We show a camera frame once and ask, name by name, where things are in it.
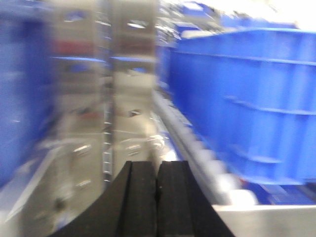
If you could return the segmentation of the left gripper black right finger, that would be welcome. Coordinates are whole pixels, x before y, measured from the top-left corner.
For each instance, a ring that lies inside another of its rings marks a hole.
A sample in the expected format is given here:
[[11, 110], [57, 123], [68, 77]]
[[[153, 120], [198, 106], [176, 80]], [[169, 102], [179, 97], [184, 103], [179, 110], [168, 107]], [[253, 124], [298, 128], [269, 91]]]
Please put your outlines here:
[[186, 161], [164, 161], [158, 170], [159, 237], [233, 237], [203, 194]]

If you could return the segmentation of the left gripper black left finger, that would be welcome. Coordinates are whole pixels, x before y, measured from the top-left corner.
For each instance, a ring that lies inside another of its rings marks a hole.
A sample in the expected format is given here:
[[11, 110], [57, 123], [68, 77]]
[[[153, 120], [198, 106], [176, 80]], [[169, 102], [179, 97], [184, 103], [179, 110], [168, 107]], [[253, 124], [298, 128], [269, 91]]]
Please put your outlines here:
[[112, 184], [54, 237], [154, 237], [156, 175], [150, 161], [128, 161]]

